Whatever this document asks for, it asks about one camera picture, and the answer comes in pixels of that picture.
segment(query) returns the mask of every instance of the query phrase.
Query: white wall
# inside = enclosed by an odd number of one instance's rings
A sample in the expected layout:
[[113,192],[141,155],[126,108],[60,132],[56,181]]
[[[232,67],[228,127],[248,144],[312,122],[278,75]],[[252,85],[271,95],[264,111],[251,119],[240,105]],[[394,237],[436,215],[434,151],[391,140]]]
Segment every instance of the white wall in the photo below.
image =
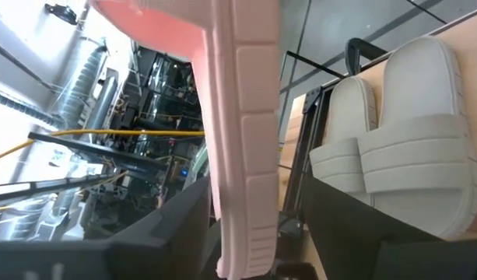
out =
[[[0,46],[47,83],[54,84],[75,42],[75,26],[44,12],[44,0],[0,0]],[[85,0],[69,1],[76,14]],[[46,108],[52,93],[0,55],[0,80]]]

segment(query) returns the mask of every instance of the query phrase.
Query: white slide sandal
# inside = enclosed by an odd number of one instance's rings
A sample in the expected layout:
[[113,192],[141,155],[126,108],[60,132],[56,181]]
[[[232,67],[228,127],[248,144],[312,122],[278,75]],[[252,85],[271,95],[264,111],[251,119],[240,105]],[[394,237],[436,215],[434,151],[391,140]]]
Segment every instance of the white slide sandal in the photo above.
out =
[[477,159],[454,52],[433,37],[397,49],[384,71],[381,119],[360,136],[374,207],[450,239],[477,212]]
[[218,276],[267,273],[275,257],[279,0],[89,0],[142,46],[191,60],[212,196]]
[[315,178],[372,205],[366,193],[357,137],[377,127],[373,91],[361,78],[349,77],[330,99],[326,139],[309,153]]

